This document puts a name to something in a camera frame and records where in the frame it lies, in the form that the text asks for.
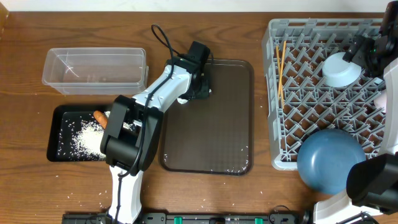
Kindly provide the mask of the dark blue plate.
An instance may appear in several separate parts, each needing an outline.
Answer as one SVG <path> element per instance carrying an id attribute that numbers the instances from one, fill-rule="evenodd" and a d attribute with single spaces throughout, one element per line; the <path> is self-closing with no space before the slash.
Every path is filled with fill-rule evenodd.
<path id="1" fill-rule="evenodd" d="M 363 148 L 350 133 L 324 129 L 304 140 L 298 152 L 297 169 L 308 187 L 335 195 L 346 188 L 351 168 L 365 160 Z"/>

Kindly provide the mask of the white rice pile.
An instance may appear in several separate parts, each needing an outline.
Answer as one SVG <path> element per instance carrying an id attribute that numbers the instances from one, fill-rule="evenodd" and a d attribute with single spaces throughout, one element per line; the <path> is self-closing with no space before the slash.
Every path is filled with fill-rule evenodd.
<path id="1" fill-rule="evenodd" d="M 92 111 L 66 112 L 58 133 L 56 158 L 60 161 L 104 161 L 100 151 L 104 129 Z"/>

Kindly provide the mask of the white pink cup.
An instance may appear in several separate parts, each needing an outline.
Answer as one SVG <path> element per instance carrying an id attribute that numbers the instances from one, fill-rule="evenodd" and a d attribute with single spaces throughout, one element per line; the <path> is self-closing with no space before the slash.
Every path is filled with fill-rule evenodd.
<path id="1" fill-rule="evenodd" d="M 374 99 L 374 105 L 377 109 L 381 109 L 383 113 L 386 113 L 386 108 L 387 108 L 386 90 L 381 91 L 381 94 Z"/>

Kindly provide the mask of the wooden chopstick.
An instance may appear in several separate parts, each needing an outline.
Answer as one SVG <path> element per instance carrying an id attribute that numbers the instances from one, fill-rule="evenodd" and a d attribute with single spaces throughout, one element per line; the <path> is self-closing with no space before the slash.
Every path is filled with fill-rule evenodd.
<path id="1" fill-rule="evenodd" d="M 280 58 L 281 58 L 281 56 L 282 56 L 282 54 L 281 55 L 279 55 L 279 52 L 280 52 L 280 50 L 279 50 L 279 46 L 277 45 L 276 46 L 276 55 L 277 55 L 277 66 L 278 66 L 278 73 L 279 73 L 279 70 L 280 70 Z M 282 99 L 280 99 L 279 98 L 279 94 L 278 94 L 278 100 L 280 101 L 280 105 L 281 105 L 281 108 L 283 109 L 284 108 L 284 94 L 283 94 L 283 86 L 282 86 Z"/>
<path id="2" fill-rule="evenodd" d="M 282 56 L 280 58 L 280 70 L 279 70 L 279 88 L 278 88 L 278 94 L 279 98 L 282 99 L 282 76 L 283 76 L 283 69 L 284 69 L 284 60 L 285 60 L 285 48 L 286 48 L 286 40 L 283 42 L 283 47 L 282 47 Z"/>

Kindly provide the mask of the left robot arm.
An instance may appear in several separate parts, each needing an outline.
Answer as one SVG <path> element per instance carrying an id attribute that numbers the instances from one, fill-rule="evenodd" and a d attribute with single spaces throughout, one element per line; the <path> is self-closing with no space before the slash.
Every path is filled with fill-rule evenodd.
<path id="1" fill-rule="evenodd" d="M 106 223 L 135 223 L 141 210 L 144 171 L 157 152 L 165 112 L 177 100 L 208 98 L 205 64 L 210 49 L 192 42 L 185 54 L 173 55 L 161 76 L 142 93 L 118 96 L 100 144 L 113 179 L 112 203 Z"/>

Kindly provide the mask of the orange carrot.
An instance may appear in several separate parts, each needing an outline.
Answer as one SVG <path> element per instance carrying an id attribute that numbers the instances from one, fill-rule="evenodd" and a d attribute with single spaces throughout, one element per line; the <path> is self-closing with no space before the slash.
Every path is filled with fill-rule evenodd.
<path id="1" fill-rule="evenodd" d="M 107 119 L 106 115 L 103 114 L 103 113 L 100 112 L 100 111 L 95 111 L 95 112 L 93 113 L 93 116 L 94 116 L 95 120 L 97 120 L 97 122 L 99 123 L 99 125 L 100 125 L 103 129 L 105 129 L 106 126 L 107 126 L 107 123 L 108 123 L 108 119 Z"/>

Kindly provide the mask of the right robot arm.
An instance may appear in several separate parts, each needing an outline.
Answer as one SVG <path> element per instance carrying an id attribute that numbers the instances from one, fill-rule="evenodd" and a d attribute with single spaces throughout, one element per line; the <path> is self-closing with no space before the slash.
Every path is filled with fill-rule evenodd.
<path id="1" fill-rule="evenodd" d="M 397 1 L 386 7 L 376 40 L 360 37 L 344 56 L 370 75 L 383 77 L 386 118 L 377 156 L 355 164 L 346 188 L 313 208 L 309 223 L 375 223 L 397 212 Z"/>

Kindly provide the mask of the light blue bowl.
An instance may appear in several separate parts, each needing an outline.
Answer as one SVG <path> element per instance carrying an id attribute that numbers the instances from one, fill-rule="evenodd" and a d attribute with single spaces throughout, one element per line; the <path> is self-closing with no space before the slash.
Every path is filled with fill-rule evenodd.
<path id="1" fill-rule="evenodd" d="M 344 56 L 344 52 L 338 52 L 324 61 L 322 75 L 326 85 L 336 88 L 344 87 L 353 83 L 360 76 L 362 68 L 353 62 L 344 61 Z"/>

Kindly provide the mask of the white paper napkin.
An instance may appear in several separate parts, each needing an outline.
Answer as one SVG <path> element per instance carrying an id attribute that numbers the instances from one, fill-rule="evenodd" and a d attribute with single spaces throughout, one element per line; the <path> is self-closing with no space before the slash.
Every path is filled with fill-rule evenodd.
<path id="1" fill-rule="evenodd" d="M 208 91 L 201 91 L 198 93 L 188 92 L 179 96 L 177 98 L 177 102 L 183 105 L 191 100 L 204 100 L 210 96 L 211 92 L 212 92 L 211 89 L 209 89 Z"/>

